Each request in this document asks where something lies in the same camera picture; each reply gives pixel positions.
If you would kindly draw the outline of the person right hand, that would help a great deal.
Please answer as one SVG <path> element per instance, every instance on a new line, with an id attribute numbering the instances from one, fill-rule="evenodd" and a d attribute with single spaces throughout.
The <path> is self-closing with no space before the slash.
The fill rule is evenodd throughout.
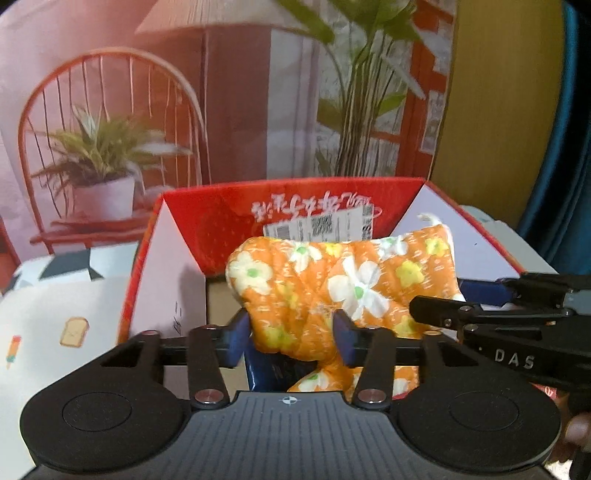
<path id="1" fill-rule="evenodd" d="M 582 413 L 574 416 L 565 431 L 565 441 L 576 445 L 585 453 L 591 452 L 591 414 Z"/>

